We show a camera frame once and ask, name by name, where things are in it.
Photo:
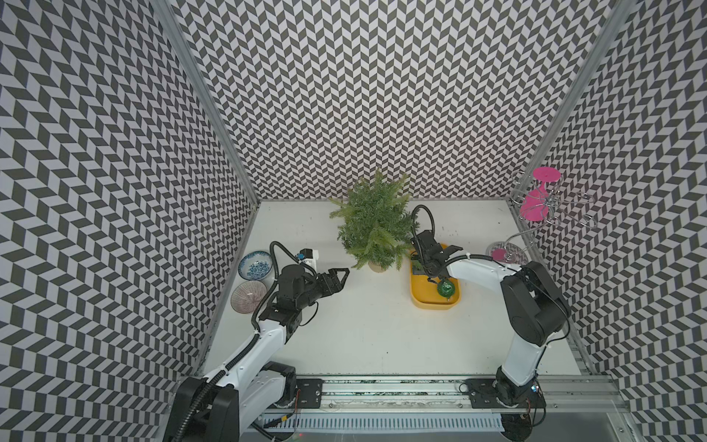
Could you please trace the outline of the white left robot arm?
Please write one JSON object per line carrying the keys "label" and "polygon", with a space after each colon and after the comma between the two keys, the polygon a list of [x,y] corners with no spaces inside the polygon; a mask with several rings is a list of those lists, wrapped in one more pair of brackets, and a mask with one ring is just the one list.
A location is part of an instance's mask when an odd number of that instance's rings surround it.
{"label": "white left robot arm", "polygon": [[271,407],[298,410],[296,369],[274,362],[274,355],[303,324],[303,311],[344,290],[350,271],[316,270],[318,252],[289,252],[291,263],[272,266],[274,281],[250,317],[252,338],[221,365],[201,377],[189,377],[176,391],[165,441],[237,441],[253,429],[270,441],[278,436],[258,424]]}

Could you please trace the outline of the small green christmas tree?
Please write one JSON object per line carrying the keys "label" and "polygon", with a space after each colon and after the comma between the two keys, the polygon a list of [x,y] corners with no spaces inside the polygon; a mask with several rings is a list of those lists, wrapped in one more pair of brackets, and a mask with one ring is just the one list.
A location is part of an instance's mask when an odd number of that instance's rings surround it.
{"label": "small green christmas tree", "polygon": [[359,180],[344,198],[331,198],[331,218],[342,220],[338,241],[355,258],[353,268],[373,266],[381,272],[401,269],[412,248],[416,222],[408,210],[409,176],[388,179],[377,171],[370,180]]}

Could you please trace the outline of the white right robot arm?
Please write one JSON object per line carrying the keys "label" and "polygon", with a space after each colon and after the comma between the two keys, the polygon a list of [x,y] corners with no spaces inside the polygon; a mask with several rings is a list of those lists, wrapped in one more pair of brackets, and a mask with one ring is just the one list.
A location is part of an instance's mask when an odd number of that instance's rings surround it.
{"label": "white right robot arm", "polygon": [[431,210],[419,204],[412,217],[427,213],[431,228],[412,229],[411,295],[419,307],[449,309],[468,281],[501,295],[514,332],[504,363],[492,378],[471,378],[461,392],[474,409],[530,411],[547,406],[538,368],[549,344],[570,331],[570,309],[545,267],[538,262],[507,263],[499,255],[470,253],[436,240]]}

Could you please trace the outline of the green glitter ball ornament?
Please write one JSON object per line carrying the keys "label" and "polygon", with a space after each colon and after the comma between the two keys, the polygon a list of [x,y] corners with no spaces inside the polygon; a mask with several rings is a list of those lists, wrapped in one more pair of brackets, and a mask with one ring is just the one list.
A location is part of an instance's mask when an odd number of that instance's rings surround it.
{"label": "green glitter ball ornament", "polygon": [[445,299],[450,299],[456,294],[456,287],[455,285],[446,278],[440,279],[436,285],[436,290],[438,292],[438,295],[445,298]]}

